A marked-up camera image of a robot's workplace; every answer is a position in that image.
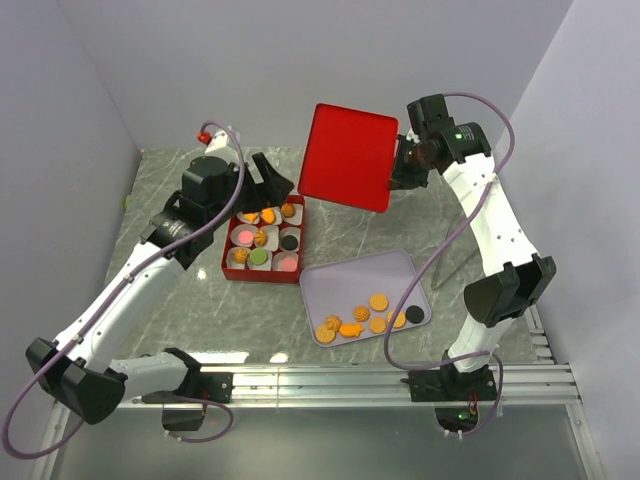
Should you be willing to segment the pink round cookie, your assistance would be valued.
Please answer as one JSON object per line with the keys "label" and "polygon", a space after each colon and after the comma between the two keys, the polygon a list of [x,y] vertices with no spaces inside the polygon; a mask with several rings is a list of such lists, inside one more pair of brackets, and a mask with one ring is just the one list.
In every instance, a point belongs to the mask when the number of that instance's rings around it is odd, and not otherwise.
{"label": "pink round cookie", "polygon": [[236,240],[239,245],[250,246],[254,242],[254,233],[251,230],[241,230]]}
{"label": "pink round cookie", "polygon": [[279,262],[279,270],[285,272],[294,272],[297,270],[298,262],[294,257],[283,257]]}

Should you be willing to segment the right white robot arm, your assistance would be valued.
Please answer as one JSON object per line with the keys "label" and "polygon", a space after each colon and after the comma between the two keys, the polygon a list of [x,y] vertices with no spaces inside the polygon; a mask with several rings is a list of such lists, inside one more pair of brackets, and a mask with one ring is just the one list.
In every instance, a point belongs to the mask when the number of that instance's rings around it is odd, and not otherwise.
{"label": "right white robot arm", "polygon": [[408,104],[411,130],[400,136],[391,189],[426,186],[437,172],[465,215],[461,225],[435,251],[440,256],[465,230],[478,246],[483,278],[463,290],[467,317],[441,361],[409,366],[404,382],[414,402],[497,400],[501,379],[490,361],[511,324],[534,305],[557,272],[527,238],[499,180],[507,159],[495,160],[482,127],[457,123],[447,94]]}

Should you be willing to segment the red box lid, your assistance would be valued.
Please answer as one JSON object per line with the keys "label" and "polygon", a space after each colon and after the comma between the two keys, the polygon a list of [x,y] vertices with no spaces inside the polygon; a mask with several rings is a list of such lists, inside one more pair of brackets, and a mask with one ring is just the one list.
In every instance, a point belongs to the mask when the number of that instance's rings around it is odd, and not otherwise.
{"label": "red box lid", "polygon": [[306,197],[383,213],[399,121],[390,116],[319,103],[303,156],[298,192]]}

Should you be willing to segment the green round cookie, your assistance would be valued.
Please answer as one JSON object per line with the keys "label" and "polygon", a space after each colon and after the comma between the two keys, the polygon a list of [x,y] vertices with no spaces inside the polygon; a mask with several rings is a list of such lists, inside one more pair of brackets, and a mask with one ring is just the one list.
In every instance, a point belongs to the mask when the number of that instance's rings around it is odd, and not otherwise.
{"label": "green round cookie", "polygon": [[264,265],[269,260],[269,253],[262,248],[255,248],[250,252],[249,259],[253,265]]}

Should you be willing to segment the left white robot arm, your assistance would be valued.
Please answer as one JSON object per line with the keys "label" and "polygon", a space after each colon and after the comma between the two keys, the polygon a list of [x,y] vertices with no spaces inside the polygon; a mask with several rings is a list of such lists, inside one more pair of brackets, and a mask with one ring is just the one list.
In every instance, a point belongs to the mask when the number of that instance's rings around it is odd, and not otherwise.
{"label": "left white robot arm", "polygon": [[106,419],[124,400],[161,392],[188,402],[203,395],[201,365],[178,348],[155,356],[118,360],[134,327],[177,284],[213,242],[214,232],[238,213],[256,213],[285,203],[293,182],[266,156],[252,157],[262,180],[247,166],[200,156],[183,172],[140,236],[126,264],[99,297],[52,340],[38,338],[26,350],[38,382],[89,425]]}

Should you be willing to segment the lilac plastic tray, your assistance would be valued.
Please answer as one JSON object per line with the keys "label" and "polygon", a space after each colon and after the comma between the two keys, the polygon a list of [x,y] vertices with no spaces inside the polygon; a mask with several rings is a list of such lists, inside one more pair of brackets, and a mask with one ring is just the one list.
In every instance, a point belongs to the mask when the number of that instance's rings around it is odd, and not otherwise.
{"label": "lilac plastic tray", "polygon": [[[427,324],[431,317],[431,308],[421,286],[416,286],[402,308],[397,303],[416,275],[416,269],[410,256],[403,250],[390,250],[365,255],[354,259],[305,269],[300,276],[304,305],[314,341],[322,348],[331,348],[371,338],[381,337],[369,329],[369,321],[374,317],[386,319],[387,313],[395,314],[410,305],[418,305],[425,312],[422,323],[414,325],[406,322],[394,333],[407,331]],[[382,293],[389,299],[389,308],[376,312],[369,306],[369,298]],[[324,325],[330,315],[339,316],[343,323],[361,323],[364,331],[358,338],[344,338],[336,332],[335,340],[330,344],[320,344],[315,338],[315,330]]]}

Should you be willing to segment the red cookie box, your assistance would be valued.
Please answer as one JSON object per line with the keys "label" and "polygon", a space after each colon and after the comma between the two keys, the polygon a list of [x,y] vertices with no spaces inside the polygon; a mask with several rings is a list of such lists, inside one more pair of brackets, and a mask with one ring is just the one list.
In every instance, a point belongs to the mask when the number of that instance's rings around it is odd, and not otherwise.
{"label": "red cookie box", "polygon": [[221,270],[229,281],[296,284],[302,270],[305,199],[291,194],[280,207],[230,220]]}

